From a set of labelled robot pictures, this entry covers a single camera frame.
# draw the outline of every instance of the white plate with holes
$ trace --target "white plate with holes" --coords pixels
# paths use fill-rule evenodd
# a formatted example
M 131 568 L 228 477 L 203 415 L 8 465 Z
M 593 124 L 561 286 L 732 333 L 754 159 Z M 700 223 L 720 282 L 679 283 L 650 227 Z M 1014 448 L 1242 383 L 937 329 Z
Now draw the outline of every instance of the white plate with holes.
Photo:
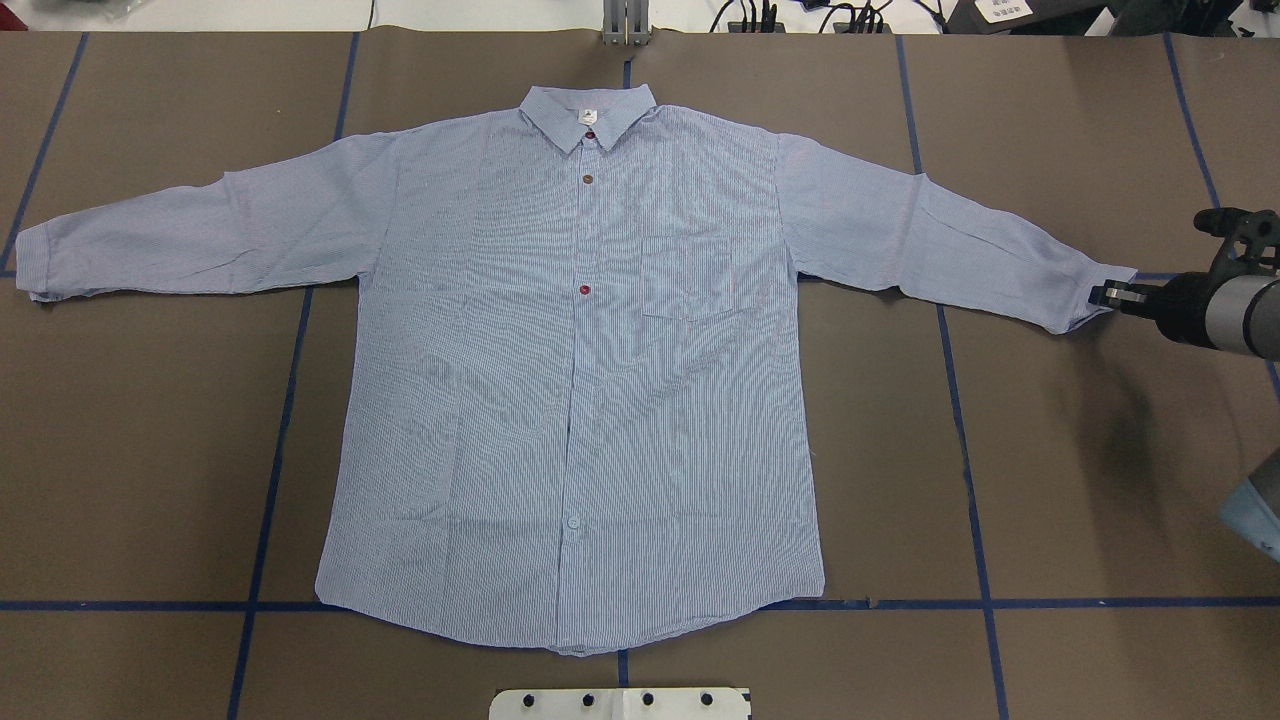
M 489 720 L 750 720 L 745 688 L 502 691 Z

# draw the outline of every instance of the shirt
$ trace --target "shirt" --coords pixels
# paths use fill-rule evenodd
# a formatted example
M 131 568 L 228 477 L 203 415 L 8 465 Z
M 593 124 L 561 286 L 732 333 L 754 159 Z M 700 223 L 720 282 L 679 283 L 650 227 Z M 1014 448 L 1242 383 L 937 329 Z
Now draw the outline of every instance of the shirt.
M 590 655 L 823 592 L 797 272 L 1065 332 L 1133 270 L 632 90 L 352 136 L 18 237 L 36 301 L 360 282 L 316 594 Z

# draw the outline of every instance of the shirt collar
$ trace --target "shirt collar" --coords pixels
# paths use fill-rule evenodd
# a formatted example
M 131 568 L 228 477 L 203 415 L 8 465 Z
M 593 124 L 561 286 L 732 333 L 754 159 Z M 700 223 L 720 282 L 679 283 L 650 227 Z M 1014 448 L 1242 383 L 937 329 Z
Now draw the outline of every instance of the shirt collar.
M 631 90 L 563 90 L 559 87 L 531 87 L 520 111 L 566 154 L 571 152 L 586 131 L 605 150 L 613 146 L 645 113 L 654 108 L 653 92 L 648 85 Z M 595 124 L 577 122 L 577 111 L 598 111 Z

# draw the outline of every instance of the shirt's left sleeve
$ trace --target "shirt's left sleeve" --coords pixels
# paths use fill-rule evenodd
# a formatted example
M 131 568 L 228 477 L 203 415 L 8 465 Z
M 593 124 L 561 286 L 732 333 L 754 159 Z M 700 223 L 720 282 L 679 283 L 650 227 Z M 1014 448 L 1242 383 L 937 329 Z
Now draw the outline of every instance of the shirt's left sleeve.
M 780 135 L 782 231 L 797 270 L 860 287 L 1019 318 L 1051 333 L 1107 311 L 1089 291 L 1130 281 L 1034 224 L 934 184 Z
M 113 290 L 256 292 L 376 263 L 397 190 L 396 133 L 54 218 L 18 234 L 17 284 L 38 302 Z

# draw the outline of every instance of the red object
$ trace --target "red object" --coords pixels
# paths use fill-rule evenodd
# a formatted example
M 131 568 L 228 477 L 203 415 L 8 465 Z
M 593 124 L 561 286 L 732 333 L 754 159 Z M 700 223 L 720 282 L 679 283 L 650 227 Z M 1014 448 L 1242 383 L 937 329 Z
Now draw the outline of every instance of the red object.
M 0 5 L 0 29 L 27 29 L 27 23 L 19 20 L 8 5 Z

